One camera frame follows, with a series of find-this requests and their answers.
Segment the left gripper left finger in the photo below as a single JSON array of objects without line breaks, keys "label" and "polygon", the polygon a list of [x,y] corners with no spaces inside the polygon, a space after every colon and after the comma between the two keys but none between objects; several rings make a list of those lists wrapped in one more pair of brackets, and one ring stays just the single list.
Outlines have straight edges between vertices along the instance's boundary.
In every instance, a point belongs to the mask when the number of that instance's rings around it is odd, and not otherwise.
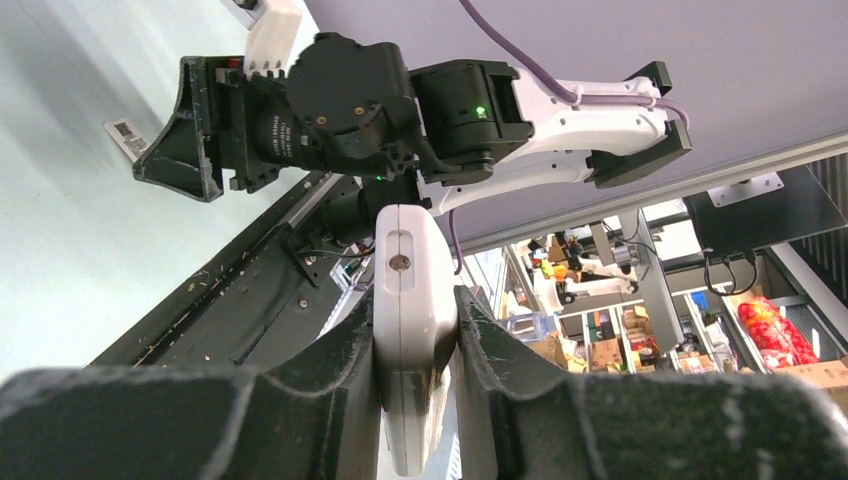
[{"label": "left gripper left finger", "polygon": [[372,305],[253,367],[21,372],[1,388],[5,479],[372,479]]}]

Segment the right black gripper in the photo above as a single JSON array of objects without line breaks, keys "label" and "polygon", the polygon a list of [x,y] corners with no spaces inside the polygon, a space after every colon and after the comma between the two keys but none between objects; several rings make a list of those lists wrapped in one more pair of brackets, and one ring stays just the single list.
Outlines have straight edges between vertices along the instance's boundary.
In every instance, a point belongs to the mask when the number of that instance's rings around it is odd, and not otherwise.
[{"label": "right black gripper", "polygon": [[193,200],[223,195],[223,171],[234,190],[254,193],[284,168],[312,168],[312,139],[288,99],[283,70],[241,70],[242,57],[180,60],[173,113],[132,166],[135,180]]}]

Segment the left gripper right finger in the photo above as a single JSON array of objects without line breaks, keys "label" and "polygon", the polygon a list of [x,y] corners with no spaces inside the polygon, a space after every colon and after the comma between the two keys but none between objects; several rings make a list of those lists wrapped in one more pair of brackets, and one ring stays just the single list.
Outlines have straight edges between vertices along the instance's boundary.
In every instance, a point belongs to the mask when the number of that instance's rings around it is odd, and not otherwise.
[{"label": "left gripper right finger", "polygon": [[843,479],[847,421],[786,375],[570,373],[455,290],[466,479]]}]

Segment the white remote control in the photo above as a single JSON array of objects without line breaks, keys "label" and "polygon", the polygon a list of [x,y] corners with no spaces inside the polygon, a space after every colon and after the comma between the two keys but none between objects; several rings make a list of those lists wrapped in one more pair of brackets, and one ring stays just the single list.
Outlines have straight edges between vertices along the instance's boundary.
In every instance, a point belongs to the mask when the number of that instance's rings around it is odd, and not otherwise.
[{"label": "white remote control", "polygon": [[458,307],[450,248],[417,205],[376,221],[373,335],[385,432],[396,473],[418,476],[438,447],[456,345]]}]

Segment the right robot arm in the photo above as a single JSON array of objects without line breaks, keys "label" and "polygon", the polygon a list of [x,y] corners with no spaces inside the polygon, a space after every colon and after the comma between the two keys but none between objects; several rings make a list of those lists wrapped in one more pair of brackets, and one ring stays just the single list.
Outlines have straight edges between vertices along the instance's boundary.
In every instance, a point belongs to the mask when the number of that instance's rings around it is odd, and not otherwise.
[{"label": "right robot arm", "polygon": [[536,185],[610,188],[692,148],[664,103],[660,61],[619,83],[575,83],[567,102],[504,62],[411,70],[393,43],[320,33],[285,72],[188,56],[179,78],[173,114],[134,178],[211,202],[226,189],[253,193],[285,168],[357,177],[361,188],[325,201],[313,223],[314,236],[341,244],[370,236],[391,204],[439,216]]}]

